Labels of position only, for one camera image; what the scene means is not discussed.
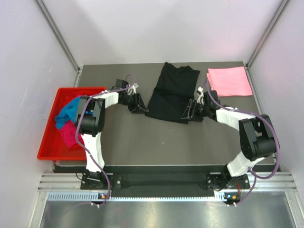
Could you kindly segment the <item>black t shirt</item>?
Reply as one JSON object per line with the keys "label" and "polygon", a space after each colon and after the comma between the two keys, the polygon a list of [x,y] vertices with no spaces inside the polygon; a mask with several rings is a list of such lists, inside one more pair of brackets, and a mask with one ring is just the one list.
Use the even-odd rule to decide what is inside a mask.
{"label": "black t shirt", "polygon": [[168,62],[164,63],[145,116],[187,124],[188,120],[181,119],[181,116],[194,98],[199,75],[200,71],[190,66],[175,67]]}

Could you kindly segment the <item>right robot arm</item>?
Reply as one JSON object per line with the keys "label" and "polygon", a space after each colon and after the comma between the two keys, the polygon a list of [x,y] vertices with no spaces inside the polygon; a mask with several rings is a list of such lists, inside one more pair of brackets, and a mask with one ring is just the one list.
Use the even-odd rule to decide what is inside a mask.
{"label": "right robot arm", "polygon": [[240,153],[223,167],[221,180],[233,188],[239,179],[266,157],[280,152],[278,138],[268,115],[257,115],[231,106],[222,106],[215,90],[198,89],[198,99],[191,99],[181,118],[202,122],[205,117],[239,132]]}

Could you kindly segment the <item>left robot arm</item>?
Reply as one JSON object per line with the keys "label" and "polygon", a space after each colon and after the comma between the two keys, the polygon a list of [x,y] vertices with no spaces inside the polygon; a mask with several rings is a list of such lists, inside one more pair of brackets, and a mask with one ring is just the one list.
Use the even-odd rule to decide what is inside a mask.
{"label": "left robot arm", "polygon": [[105,111],[116,104],[125,105],[133,114],[145,114],[149,110],[145,106],[141,94],[136,91],[137,83],[129,84],[117,79],[111,90],[96,95],[81,96],[79,99],[74,124],[76,134],[80,134],[83,142],[77,143],[86,153],[86,173],[97,188],[107,185],[108,177],[102,174],[105,162],[102,156],[101,135],[105,124]]}

